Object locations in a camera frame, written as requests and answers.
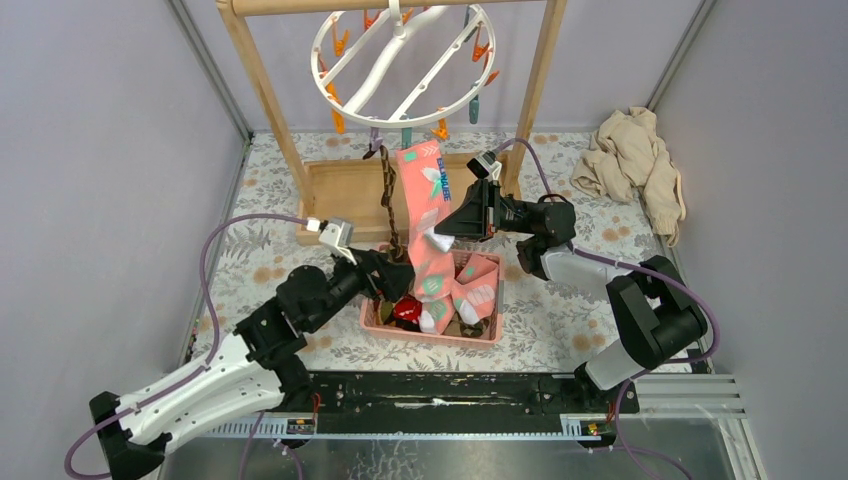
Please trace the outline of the red white patterned sock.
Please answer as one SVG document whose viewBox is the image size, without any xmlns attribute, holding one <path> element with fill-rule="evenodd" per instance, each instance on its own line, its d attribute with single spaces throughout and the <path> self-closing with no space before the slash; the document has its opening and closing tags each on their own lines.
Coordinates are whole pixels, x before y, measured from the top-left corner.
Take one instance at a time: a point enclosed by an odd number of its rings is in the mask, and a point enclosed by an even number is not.
<svg viewBox="0 0 848 480">
<path fill-rule="evenodd" d="M 391 318 L 401 326 L 418 326 L 423 304 L 412 296 L 400 299 L 392 308 Z"/>
</svg>

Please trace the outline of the pink sock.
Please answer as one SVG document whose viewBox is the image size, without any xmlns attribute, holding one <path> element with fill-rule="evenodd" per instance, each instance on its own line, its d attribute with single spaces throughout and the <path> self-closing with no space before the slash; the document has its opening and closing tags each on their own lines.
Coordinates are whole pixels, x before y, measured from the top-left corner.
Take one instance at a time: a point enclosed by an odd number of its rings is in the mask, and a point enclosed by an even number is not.
<svg viewBox="0 0 848 480">
<path fill-rule="evenodd" d="M 445 162 L 436 140 L 396 152 L 408 212 L 408 255 L 415 271 L 412 294 L 422 302 L 450 293 L 454 279 L 454 238 L 435 232 L 451 213 Z"/>
<path fill-rule="evenodd" d="M 414 297 L 423 304 L 419 329 L 441 335 L 454 316 L 473 325 L 494 313 L 497 265 L 474 255 L 459 272 L 454 265 L 430 269 L 416 286 Z"/>
</svg>

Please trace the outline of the brown beige argyle sock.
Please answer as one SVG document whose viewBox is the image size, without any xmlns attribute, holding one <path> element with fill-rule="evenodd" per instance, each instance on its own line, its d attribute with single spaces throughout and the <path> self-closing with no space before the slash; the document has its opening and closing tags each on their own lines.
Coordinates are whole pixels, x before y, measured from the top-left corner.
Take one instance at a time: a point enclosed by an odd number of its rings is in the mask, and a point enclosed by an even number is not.
<svg viewBox="0 0 848 480">
<path fill-rule="evenodd" d="M 380 145 L 370 149 L 363 159 L 369 159 L 376 153 L 380 155 L 380 164 L 383 178 L 383 193 L 380 200 L 380 205 L 386 210 L 389 227 L 389 248 L 388 254 L 392 262 L 400 263 L 407 258 L 405 248 L 400 240 L 400 232 L 397 227 L 396 214 L 393 206 L 393 196 L 395 192 L 397 173 L 392 167 L 389 159 L 388 149 Z"/>
</svg>

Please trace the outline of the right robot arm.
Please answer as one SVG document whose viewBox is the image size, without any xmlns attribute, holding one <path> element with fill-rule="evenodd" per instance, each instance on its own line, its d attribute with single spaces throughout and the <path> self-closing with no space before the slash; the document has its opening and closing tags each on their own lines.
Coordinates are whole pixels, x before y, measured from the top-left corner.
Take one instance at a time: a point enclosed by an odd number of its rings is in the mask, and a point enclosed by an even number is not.
<svg viewBox="0 0 848 480">
<path fill-rule="evenodd" d="M 578 249 L 573 205 L 555 194 L 535 202 L 502 195 L 495 181 L 477 180 L 463 203 L 435 226 L 438 234 L 484 241 L 498 232 L 522 233 L 522 270 L 541 280 L 606 295 L 618 338 L 575 371 L 575 402 L 597 412 L 613 388 L 653 370 L 708 331 L 708 319 L 669 259 L 638 265 Z"/>
</svg>

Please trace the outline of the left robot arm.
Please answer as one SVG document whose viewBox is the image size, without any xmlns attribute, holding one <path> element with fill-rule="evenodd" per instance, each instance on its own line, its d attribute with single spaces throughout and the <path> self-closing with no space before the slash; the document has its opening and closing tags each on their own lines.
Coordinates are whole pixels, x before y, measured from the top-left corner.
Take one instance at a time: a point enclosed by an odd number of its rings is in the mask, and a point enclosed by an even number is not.
<svg viewBox="0 0 848 480">
<path fill-rule="evenodd" d="M 298 353 L 357 296 L 396 302 L 415 278 L 386 252 L 353 250 L 330 273 L 293 269 L 275 295 L 221 337 L 210 355 L 131 394 L 103 392 L 89 408 L 111 479 L 140 479 L 194 437 L 248 413 L 311 403 L 314 387 Z"/>
</svg>

